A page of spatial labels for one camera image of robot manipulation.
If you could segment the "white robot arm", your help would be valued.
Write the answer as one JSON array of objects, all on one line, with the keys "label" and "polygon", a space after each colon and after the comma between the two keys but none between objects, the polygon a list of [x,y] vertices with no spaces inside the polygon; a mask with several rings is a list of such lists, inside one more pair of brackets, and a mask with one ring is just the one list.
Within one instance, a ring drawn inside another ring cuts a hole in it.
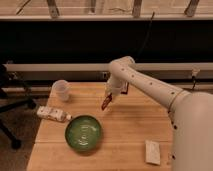
[{"label": "white robot arm", "polygon": [[130,56],[112,60],[106,94],[128,82],[165,107],[173,127],[171,171],[213,171],[213,94],[189,92],[135,70]]}]

